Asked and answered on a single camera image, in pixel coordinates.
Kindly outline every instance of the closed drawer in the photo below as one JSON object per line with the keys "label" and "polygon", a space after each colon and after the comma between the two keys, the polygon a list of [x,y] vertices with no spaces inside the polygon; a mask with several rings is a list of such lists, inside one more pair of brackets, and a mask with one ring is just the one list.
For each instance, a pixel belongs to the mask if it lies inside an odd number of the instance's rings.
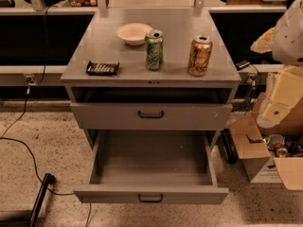
{"label": "closed drawer", "polygon": [[209,145],[200,131],[99,131],[82,202],[219,204]]}
{"label": "closed drawer", "polygon": [[231,105],[72,103],[71,109],[82,129],[220,130]]}

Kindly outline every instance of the bowl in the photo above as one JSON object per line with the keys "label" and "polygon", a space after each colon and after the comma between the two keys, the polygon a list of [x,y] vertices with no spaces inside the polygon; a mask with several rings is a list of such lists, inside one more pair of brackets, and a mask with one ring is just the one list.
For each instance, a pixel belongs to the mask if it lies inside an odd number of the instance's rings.
{"label": "bowl", "polygon": [[121,26],[117,29],[116,35],[129,45],[142,45],[146,32],[152,30],[151,26],[139,23],[132,23]]}

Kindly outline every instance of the floor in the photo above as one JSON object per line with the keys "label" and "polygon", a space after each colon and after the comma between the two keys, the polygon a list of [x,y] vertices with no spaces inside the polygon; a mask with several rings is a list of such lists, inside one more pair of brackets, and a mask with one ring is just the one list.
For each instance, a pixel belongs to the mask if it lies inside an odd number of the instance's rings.
{"label": "floor", "polygon": [[[23,111],[23,103],[0,107],[0,134]],[[53,174],[51,189],[72,193],[85,182],[91,150],[66,103],[27,104],[27,111],[5,134],[24,141],[36,158],[42,178]],[[221,147],[212,151],[218,185],[229,188],[220,205],[92,204],[88,226],[303,226],[303,192],[288,191],[281,183],[249,183],[243,164],[226,162]],[[0,140],[0,211],[27,210],[40,184],[25,145]],[[89,204],[76,196],[45,196],[45,214],[36,226],[85,226]],[[0,222],[0,226],[26,226]]]}

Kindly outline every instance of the black handle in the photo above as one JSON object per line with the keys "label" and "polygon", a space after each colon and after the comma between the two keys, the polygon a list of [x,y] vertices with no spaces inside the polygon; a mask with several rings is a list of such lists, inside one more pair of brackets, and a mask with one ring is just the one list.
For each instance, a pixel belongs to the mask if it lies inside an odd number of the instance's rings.
{"label": "black handle", "polygon": [[160,113],[142,113],[138,111],[138,116],[140,118],[162,118],[164,116],[164,112],[161,111]]}
{"label": "black handle", "polygon": [[159,196],[159,200],[143,200],[141,194],[138,194],[138,198],[140,202],[145,202],[145,203],[159,203],[161,201],[163,201],[163,194],[161,193],[161,195]]}

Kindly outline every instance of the cabinet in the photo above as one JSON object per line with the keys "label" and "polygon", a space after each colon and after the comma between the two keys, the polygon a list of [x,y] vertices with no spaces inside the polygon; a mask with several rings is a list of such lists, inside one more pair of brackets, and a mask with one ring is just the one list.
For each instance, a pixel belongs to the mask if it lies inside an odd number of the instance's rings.
{"label": "cabinet", "polygon": [[[82,202],[221,203],[210,151],[241,81],[206,9],[98,11],[62,75],[71,109],[92,148]],[[119,26],[144,23],[164,34],[164,64],[145,67],[144,45],[129,46]],[[207,34],[206,75],[187,72],[190,43]],[[92,62],[120,62],[117,76],[85,74]]]}

